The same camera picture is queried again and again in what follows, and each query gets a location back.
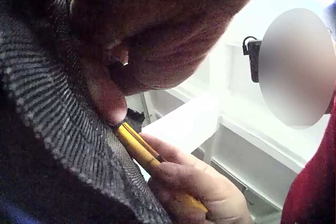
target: wire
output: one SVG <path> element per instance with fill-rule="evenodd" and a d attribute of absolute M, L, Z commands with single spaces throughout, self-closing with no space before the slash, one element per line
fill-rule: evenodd
<path fill-rule="evenodd" d="M 253 38 L 254 40 L 257 40 L 255 37 L 253 36 L 248 36 L 243 40 L 243 53 L 244 55 L 248 55 L 248 51 L 247 51 L 247 46 L 246 46 L 246 40 L 248 40 L 249 38 Z"/>

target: red clothing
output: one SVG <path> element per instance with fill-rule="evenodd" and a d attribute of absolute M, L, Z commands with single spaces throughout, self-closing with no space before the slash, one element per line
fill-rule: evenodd
<path fill-rule="evenodd" d="M 335 140 L 334 105 L 321 145 L 289 190 L 281 224 L 335 223 Z"/>

